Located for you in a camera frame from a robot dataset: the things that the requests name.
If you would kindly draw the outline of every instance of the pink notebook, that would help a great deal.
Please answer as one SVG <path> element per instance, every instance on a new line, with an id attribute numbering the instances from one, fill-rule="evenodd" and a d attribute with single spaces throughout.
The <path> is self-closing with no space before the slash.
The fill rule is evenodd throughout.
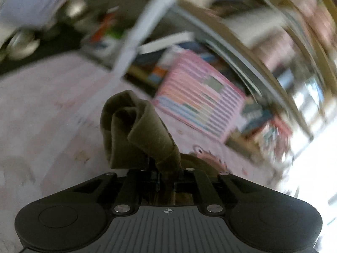
<path id="1" fill-rule="evenodd" d="M 166 76 L 153 103 L 181 122 L 225 142 L 246 96 L 214 67 L 184 51 Z"/>

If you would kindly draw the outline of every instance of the folded cloth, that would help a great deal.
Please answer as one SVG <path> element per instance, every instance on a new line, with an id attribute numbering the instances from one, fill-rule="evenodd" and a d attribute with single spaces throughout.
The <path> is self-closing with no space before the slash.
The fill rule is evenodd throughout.
<path id="1" fill-rule="evenodd" d="M 162 172 L 182 168 L 201 169 L 210 177 L 218 171 L 197 157 L 180 154 L 154 106 L 131 90 L 112 96 L 105 103 L 100 128 L 109 165 L 114 169 L 148 168 L 148 157 Z"/>
<path id="2" fill-rule="evenodd" d="M 41 29 L 53 20 L 65 0 L 4 0 L 0 21 L 16 27 Z"/>

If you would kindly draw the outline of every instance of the cartoon face print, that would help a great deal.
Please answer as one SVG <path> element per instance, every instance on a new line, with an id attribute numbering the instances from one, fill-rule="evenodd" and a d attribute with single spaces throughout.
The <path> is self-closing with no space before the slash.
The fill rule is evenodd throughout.
<path id="1" fill-rule="evenodd" d="M 204 160 L 206 163 L 214 167 L 219 172 L 232 173 L 231 170 L 227 167 L 227 164 L 217 156 L 213 155 L 210 151 L 207 152 L 202 147 L 198 145 L 193 145 L 193 152 L 199 159 Z"/>

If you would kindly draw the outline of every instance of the brown fabric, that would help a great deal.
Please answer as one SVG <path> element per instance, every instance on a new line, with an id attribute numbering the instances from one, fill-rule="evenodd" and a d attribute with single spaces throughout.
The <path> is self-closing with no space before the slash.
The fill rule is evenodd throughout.
<path id="1" fill-rule="evenodd" d="M 107 100 L 100 128 L 111 168 L 145 170 L 149 156 L 166 179 L 174 179 L 179 170 L 188 167 L 201 169 L 210 177 L 217 176 L 218 171 L 205 161 L 180 154 L 153 105 L 139 99 L 131 90 Z"/>

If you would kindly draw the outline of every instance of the metal screw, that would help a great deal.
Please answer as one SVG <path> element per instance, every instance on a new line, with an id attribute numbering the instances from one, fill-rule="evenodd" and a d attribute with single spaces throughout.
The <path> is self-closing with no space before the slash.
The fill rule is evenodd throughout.
<path id="1" fill-rule="evenodd" d="M 208 212 L 211 212 L 211 213 L 219 213 L 223 210 L 222 206 L 218 204 L 211 204 L 207 206 L 206 209 Z"/>
<path id="2" fill-rule="evenodd" d="M 118 213 L 125 213 L 130 211 L 131 207 L 128 206 L 127 204 L 119 204 L 115 206 L 115 211 Z"/>

